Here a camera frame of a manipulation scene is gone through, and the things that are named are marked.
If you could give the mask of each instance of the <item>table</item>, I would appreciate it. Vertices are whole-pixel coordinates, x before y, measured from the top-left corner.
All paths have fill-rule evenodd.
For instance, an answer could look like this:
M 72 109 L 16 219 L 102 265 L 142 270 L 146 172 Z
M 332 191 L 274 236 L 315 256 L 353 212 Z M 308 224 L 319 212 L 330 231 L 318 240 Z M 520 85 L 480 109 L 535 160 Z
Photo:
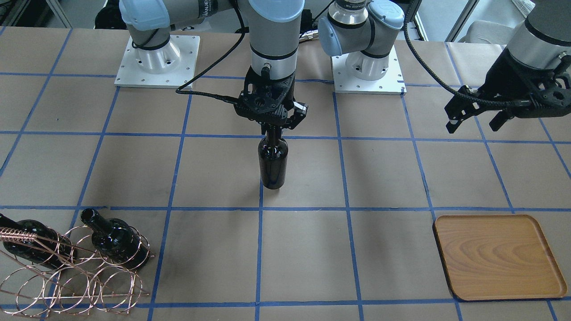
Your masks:
M 237 38 L 200 36 L 199 70 Z M 295 93 L 309 112 L 284 133 L 286 182 L 271 191 L 259 182 L 259 126 L 230 105 L 114 87 L 127 40 L 116 30 L 0 30 L 0 211 L 63 232 L 96 207 L 138 228 L 158 257 L 142 270 L 152 295 L 130 319 L 569 319 L 569 294 L 453 298 L 432 223 L 530 214 L 570 280 L 570 118 L 515 119 L 494 133 L 486 113 L 450 135 L 451 95 L 404 42 L 396 50 L 408 92 L 390 97 L 335 94 L 329 58 L 308 42 Z M 501 52 L 415 44 L 456 88 L 480 85 Z M 237 95 L 249 64 L 246 41 L 196 89 Z M 0 278 L 13 267 L 0 261 Z

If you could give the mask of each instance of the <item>white mounting plate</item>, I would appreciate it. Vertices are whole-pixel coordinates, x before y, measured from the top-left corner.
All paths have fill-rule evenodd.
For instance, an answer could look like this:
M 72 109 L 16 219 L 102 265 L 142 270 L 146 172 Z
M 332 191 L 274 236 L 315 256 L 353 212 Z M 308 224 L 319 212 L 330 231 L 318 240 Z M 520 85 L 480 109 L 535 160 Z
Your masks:
M 136 88 L 178 88 L 192 79 L 198 58 L 200 37 L 197 35 L 173 35 L 171 41 L 180 48 L 180 63 L 167 73 L 150 74 L 138 66 L 135 49 L 131 45 L 132 39 L 129 37 L 121 66 L 117 71 L 115 85 Z
M 407 93 L 407 88 L 404 86 L 403 73 L 400 70 L 400 64 L 394 46 L 389 53 L 389 68 L 387 69 L 387 73 L 377 81 L 362 80 L 347 72 L 345 67 L 347 56 L 349 56 L 349 54 L 331 57 L 336 93 L 380 95 L 404 95 Z

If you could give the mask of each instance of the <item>dark glass bottle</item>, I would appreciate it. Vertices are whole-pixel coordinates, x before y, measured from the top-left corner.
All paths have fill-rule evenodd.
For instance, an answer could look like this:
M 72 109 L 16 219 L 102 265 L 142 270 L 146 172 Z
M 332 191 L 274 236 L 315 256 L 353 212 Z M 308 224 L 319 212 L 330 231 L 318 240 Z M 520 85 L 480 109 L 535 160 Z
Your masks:
M 270 190 L 277 190 L 285 182 L 287 153 L 288 147 L 282 138 L 281 128 L 268 126 L 266 137 L 258 145 L 258 158 L 262 184 Z
M 104 256 L 128 270 L 141 268 L 148 261 L 148 248 L 124 221 L 103 218 L 93 208 L 81 213 L 81 221 L 93 230 L 91 242 Z
M 69 241 L 68 238 L 58 234 L 56 231 L 38 222 L 37 220 L 25 219 L 19 222 L 15 222 L 5 217 L 4 215 L 0 214 L 0 227 L 14 228 L 16 230 L 21 230 L 24 232 L 35 233 L 41 237 L 52 240 L 59 240 L 60 242 L 71 245 L 71 242 Z M 60 244 L 58 247 L 58 244 L 56 242 L 49 242 L 47 240 L 38 240 L 38 242 L 41 242 L 52 251 L 59 253 L 64 258 L 70 258 L 72 256 L 71 246 L 65 246 Z M 43 247 L 36 242 L 23 242 L 23 244 L 4 242 L 3 244 L 6 251 L 14 254 L 15 256 L 27 259 L 33 262 L 34 264 L 41 264 L 42 266 L 47 267 L 51 270 L 61 268 L 64 265 L 64 263 L 57 256 L 47 251 L 37 250 L 35 248 L 23 245 L 23 244 L 28 244 L 30 246 L 43 249 Z

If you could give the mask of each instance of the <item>wooden tray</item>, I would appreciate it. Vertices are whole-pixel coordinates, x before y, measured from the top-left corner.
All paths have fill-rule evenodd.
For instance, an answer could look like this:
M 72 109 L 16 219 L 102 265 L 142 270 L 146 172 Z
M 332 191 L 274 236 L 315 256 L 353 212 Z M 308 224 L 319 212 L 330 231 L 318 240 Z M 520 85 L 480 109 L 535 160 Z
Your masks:
M 444 215 L 434 231 L 448 284 L 462 300 L 567 293 L 541 227 L 529 215 Z

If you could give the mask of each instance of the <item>light blue joint cap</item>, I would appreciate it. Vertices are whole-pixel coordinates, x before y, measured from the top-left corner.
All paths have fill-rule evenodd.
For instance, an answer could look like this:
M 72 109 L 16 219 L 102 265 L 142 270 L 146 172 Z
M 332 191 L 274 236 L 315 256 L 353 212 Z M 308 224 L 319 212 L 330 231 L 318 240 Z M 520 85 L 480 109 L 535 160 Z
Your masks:
M 123 21 L 137 30 L 152 30 L 171 25 L 171 18 L 163 0 L 121 0 L 119 9 Z
M 373 0 L 367 7 L 375 20 L 394 30 L 404 26 L 404 12 L 396 3 L 389 0 Z
M 274 22 L 290 22 L 297 18 L 305 0 L 248 0 L 262 17 Z
M 323 48 L 323 51 L 325 51 L 327 55 L 334 57 L 341 56 L 343 54 L 337 33 L 327 17 L 319 19 L 317 31 L 319 32 L 321 48 Z

